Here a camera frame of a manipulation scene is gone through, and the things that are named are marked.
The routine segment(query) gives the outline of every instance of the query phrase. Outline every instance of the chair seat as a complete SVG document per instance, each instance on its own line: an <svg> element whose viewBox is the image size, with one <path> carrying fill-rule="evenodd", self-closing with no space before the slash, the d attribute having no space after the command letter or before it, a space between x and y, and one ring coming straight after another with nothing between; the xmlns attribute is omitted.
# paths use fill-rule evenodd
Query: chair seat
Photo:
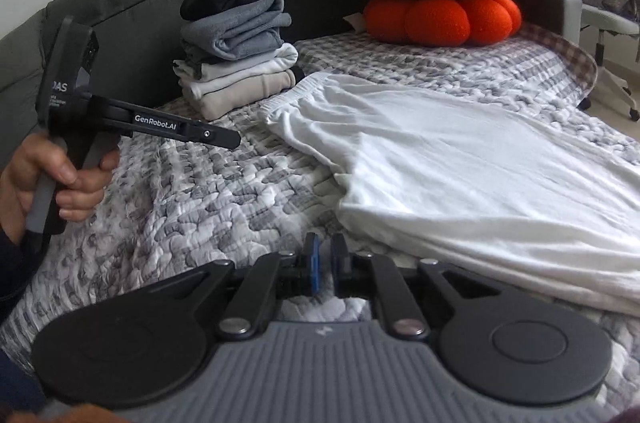
<svg viewBox="0 0 640 423"><path fill-rule="evenodd" d="M621 35L637 35L640 33L640 27L636 22L616 15L611 11L604 11L604 9L598 9L587 4L582 4L582 24L614 31Z"/></svg>

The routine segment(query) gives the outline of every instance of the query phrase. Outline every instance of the stack of folded clothes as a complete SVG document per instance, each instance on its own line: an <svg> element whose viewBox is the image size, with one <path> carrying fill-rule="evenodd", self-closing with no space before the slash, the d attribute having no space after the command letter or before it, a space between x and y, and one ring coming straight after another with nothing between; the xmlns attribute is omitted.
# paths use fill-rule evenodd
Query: stack of folded clothes
<svg viewBox="0 0 640 423"><path fill-rule="evenodd" d="M206 119L273 96L304 74L298 52L280 38L291 24L284 0L185 0L186 60L174 60L184 97Z"/></svg>

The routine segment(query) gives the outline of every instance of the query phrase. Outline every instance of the silver screw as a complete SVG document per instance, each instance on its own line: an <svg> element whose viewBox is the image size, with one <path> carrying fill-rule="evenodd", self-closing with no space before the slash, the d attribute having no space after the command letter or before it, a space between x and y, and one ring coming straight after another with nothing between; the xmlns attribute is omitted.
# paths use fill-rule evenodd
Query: silver screw
<svg viewBox="0 0 640 423"><path fill-rule="evenodd" d="M243 335L251 329L251 324L244 318L225 318L220 320L218 327L228 335Z"/></svg>
<svg viewBox="0 0 640 423"><path fill-rule="evenodd" d="M403 318L394 322L394 331L404 337L417 337L423 334L426 327L420 320Z"/></svg>

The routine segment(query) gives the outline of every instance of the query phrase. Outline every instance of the gray ribbed surface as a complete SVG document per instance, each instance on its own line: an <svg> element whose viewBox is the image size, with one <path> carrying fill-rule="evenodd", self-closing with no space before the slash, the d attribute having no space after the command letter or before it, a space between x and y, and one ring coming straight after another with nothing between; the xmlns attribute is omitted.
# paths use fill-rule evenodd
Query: gray ribbed surface
<svg viewBox="0 0 640 423"><path fill-rule="evenodd" d="M62 407L51 407L47 415ZM187 389L120 412L132 423L600 423L591 399L522 409L453 379L426 345L377 322L272 322L257 340L223 345Z"/></svg>

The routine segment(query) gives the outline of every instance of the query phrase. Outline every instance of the floor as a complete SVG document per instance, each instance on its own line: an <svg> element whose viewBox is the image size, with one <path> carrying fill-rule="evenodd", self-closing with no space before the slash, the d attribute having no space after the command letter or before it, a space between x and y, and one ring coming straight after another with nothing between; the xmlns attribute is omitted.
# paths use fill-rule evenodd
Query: floor
<svg viewBox="0 0 640 423"><path fill-rule="evenodd" d="M629 82L629 88L640 106L640 82ZM593 96L591 107L586 112L600 118L604 123L627 136L640 141L640 121L633 122L629 119L629 110L623 102Z"/></svg>

